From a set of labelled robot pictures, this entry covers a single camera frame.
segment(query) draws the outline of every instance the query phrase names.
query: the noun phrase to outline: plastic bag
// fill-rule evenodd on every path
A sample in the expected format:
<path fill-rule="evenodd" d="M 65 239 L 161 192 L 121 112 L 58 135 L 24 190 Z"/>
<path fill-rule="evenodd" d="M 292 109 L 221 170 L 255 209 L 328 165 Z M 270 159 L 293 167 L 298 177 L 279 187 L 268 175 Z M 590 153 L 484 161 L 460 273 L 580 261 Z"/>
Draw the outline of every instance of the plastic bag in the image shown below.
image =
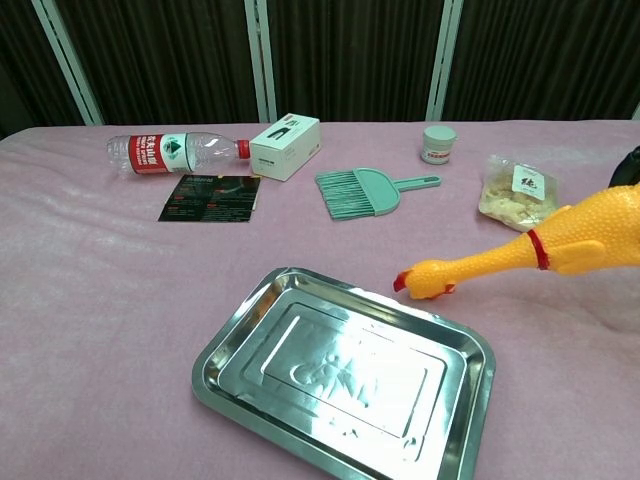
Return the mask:
<path fill-rule="evenodd" d="M 540 170 L 492 155 L 487 164 L 480 212 L 526 232 L 559 208 L 558 181 Z"/>

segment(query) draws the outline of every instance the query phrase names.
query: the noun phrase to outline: tray rim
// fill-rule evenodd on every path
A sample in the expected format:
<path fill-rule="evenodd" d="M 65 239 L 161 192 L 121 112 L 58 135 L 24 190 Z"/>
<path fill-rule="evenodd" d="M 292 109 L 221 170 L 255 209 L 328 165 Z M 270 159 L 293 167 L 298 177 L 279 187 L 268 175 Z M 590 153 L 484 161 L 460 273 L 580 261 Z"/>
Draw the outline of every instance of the tray rim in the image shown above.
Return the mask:
<path fill-rule="evenodd" d="M 331 456 L 330 461 L 328 461 L 326 451 L 321 450 L 309 442 L 305 442 L 296 435 L 282 428 L 274 426 L 268 420 L 248 411 L 246 408 L 232 402 L 225 396 L 216 394 L 216 392 L 209 388 L 205 382 L 204 369 L 207 361 L 211 357 L 211 354 L 231 333 L 233 328 L 244 317 L 244 314 L 258 300 L 261 291 L 271 285 L 280 276 L 290 274 L 300 274 L 313 277 L 322 282 L 330 283 L 333 287 L 345 289 L 354 295 L 363 297 L 386 308 L 417 317 L 426 322 L 435 323 L 452 330 L 457 330 L 476 343 L 484 356 L 484 364 L 478 385 L 473 392 L 473 408 L 471 417 L 469 418 L 469 424 L 465 432 L 464 449 L 460 457 L 460 465 L 458 467 L 457 475 L 458 479 L 472 479 L 475 472 L 475 465 L 484 431 L 484 424 L 486 421 L 493 386 L 493 378 L 496 370 L 495 355 L 489 343 L 470 327 L 425 310 L 403 305 L 397 300 L 374 292 L 366 291 L 360 287 L 350 285 L 305 268 L 281 267 L 272 270 L 242 301 L 232 316 L 224 323 L 213 339 L 209 341 L 205 348 L 200 352 L 193 364 L 191 372 L 191 386 L 195 397 L 210 409 L 222 414 L 235 423 L 242 425 L 246 429 L 257 433 L 264 439 L 275 443 L 278 447 L 289 451 L 299 458 L 302 458 L 302 460 L 338 478 L 373 478 L 338 457 Z"/>

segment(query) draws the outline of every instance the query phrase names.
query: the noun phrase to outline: stainless steel tray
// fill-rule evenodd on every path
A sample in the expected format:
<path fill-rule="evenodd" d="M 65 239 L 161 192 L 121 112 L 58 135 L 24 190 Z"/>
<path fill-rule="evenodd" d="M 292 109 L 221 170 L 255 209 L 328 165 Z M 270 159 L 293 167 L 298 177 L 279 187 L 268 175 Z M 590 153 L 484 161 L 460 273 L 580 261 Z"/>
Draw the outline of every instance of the stainless steel tray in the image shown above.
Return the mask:
<path fill-rule="evenodd" d="M 204 349 L 192 384 L 205 405 L 336 477 L 468 479 L 494 370 L 466 327 L 285 268 Z"/>

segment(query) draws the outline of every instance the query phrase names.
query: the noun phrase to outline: red bottle label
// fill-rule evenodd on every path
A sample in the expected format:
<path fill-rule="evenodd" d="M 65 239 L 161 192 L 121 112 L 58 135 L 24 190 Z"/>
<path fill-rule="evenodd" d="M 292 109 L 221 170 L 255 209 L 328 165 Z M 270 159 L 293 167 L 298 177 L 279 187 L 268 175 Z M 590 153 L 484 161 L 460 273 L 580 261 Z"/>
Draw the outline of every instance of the red bottle label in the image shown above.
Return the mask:
<path fill-rule="evenodd" d="M 136 173 L 165 173 L 160 142 L 163 135 L 134 135 L 129 140 L 129 160 Z"/>

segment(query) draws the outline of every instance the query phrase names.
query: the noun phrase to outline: white box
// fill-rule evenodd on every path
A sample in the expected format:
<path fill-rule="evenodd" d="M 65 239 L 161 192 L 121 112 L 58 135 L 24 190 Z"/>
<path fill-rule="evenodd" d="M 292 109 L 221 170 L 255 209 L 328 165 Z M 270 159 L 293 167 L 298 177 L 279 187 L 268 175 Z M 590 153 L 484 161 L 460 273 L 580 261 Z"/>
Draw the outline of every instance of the white box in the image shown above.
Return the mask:
<path fill-rule="evenodd" d="M 320 120 L 289 113 L 249 142 L 256 175 L 285 181 L 322 146 Z"/>

